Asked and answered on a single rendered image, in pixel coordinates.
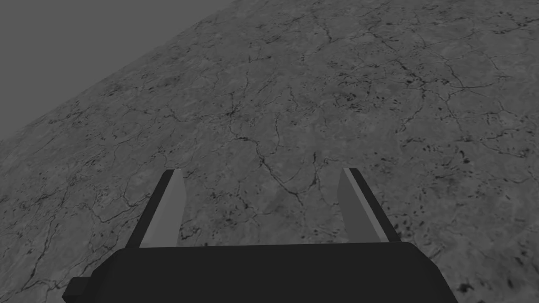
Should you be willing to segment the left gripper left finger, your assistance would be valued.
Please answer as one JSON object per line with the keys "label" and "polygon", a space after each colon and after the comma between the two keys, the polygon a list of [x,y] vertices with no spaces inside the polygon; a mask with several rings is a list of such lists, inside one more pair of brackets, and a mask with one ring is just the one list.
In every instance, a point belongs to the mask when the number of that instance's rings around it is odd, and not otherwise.
{"label": "left gripper left finger", "polygon": [[183,172],[164,171],[125,247],[175,247],[186,201]]}

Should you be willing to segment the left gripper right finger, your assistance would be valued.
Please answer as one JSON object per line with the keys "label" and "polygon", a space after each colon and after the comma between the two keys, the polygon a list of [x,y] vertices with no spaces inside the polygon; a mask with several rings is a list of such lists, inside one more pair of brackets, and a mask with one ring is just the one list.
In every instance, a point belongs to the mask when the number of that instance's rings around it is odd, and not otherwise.
{"label": "left gripper right finger", "polygon": [[401,238],[357,168],[343,168],[337,189],[350,243],[391,243]]}

